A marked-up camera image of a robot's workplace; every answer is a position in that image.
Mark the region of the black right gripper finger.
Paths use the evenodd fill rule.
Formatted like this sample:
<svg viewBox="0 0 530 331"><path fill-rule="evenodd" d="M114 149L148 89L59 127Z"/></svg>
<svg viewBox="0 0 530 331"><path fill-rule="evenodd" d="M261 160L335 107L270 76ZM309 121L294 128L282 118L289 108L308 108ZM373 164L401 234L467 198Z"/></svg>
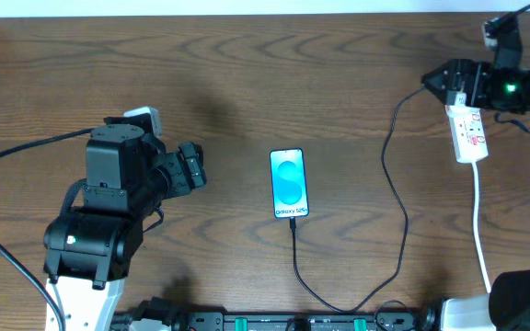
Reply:
<svg viewBox="0 0 530 331"><path fill-rule="evenodd" d="M462 73L467 69L467 59L454 59L424 74L421 82L430 90L458 90Z"/></svg>
<svg viewBox="0 0 530 331"><path fill-rule="evenodd" d="M453 106L457 93L461 90L459 84L434 84L426 82L424 87L431 92L443 105Z"/></svg>

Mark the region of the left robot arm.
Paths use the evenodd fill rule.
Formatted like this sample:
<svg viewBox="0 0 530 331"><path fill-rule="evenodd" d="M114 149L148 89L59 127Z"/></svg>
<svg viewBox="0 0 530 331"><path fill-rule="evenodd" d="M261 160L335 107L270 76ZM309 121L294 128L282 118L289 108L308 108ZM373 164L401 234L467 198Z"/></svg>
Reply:
<svg viewBox="0 0 530 331"><path fill-rule="evenodd" d="M46 290L66 330L107 330L144 240L144 220L167 199L207 183L202 147L168 152L152 113L108 117L90 133L86 177L75 183L43 244Z"/></svg>

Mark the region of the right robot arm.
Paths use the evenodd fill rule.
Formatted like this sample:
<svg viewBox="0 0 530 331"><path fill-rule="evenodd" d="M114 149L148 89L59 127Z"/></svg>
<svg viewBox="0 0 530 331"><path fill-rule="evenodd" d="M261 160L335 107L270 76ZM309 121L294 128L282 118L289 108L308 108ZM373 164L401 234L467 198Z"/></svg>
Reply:
<svg viewBox="0 0 530 331"><path fill-rule="evenodd" d="M530 12L486 20L487 61L452 59L421 78L470 171L478 265L466 294L432 303L434 330L530 330Z"/></svg>

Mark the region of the blue Galaxy smartphone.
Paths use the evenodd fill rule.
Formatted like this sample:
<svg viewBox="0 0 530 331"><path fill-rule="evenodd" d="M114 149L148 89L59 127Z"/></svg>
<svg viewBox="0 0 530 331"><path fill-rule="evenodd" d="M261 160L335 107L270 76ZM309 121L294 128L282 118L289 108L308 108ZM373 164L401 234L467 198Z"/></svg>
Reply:
<svg viewBox="0 0 530 331"><path fill-rule="evenodd" d="M309 200L301 148L270 152L273 213L277 219L306 217Z"/></svg>

